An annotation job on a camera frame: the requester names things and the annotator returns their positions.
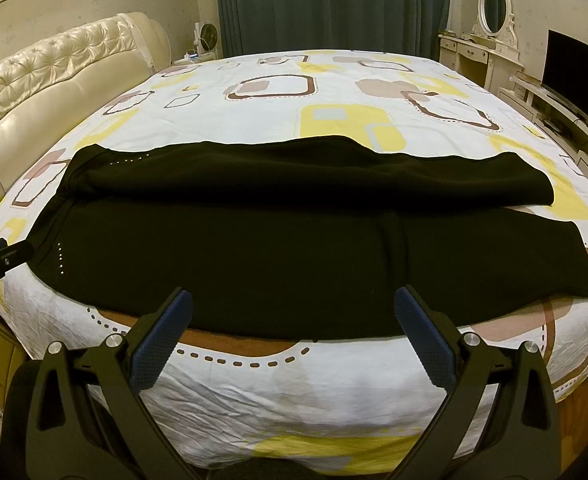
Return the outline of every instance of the silver bolt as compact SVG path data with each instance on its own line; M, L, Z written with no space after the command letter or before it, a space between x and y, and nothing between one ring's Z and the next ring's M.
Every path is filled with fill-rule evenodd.
M474 332L468 332L468 333L466 333L462 337L462 339L469 346L478 346L478 345L480 345L480 337L477 334L475 334Z
M50 354L58 354L63 348L63 345L60 341L53 342L50 346L48 346L48 352Z
M110 348L116 348L123 342L123 336L120 334L111 334L107 336L105 344Z
M525 341L525 350L529 353L535 354L538 352L538 345L533 341Z

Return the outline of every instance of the television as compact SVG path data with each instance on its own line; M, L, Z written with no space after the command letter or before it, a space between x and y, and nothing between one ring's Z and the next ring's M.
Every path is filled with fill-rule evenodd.
M588 44L550 30L542 86L588 125Z

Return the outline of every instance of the oval mirror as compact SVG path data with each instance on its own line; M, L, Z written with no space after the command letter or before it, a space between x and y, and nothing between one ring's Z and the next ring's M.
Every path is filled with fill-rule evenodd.
M487 28L491 30L492 34L496 34L505 23L507 16L506 0L485 0L483 10Z

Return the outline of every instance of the headboard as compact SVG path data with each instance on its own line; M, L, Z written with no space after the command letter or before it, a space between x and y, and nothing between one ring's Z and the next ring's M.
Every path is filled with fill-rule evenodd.
M0 62L0 200L61 137L171 64L167 34L141 12L41 40Z

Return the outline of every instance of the bed sheet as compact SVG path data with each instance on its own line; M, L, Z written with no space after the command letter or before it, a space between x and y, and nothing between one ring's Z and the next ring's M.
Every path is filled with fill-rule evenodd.
M588 181L542 131L435 61L330 50L243 56L152 76L79 124L14 184L0 204L0 237L10 244L26 237L72 155L90 144L135 152L320 135L419 156L514 151L555 190L552 206L517 209L575 222L588 251ZM0 313L33 358L52 340L96 345L131 323L57 294L27 266L2 280ZM549 298L459 329L512 348L535 341L557 400L588 375L588 298ZM473 449L494 391L487 389L459 454ZM393 469L444 397L405 337L274 342L197 331L183 335L156 386L142 393L171 443L196 465L274 456L344 475Z

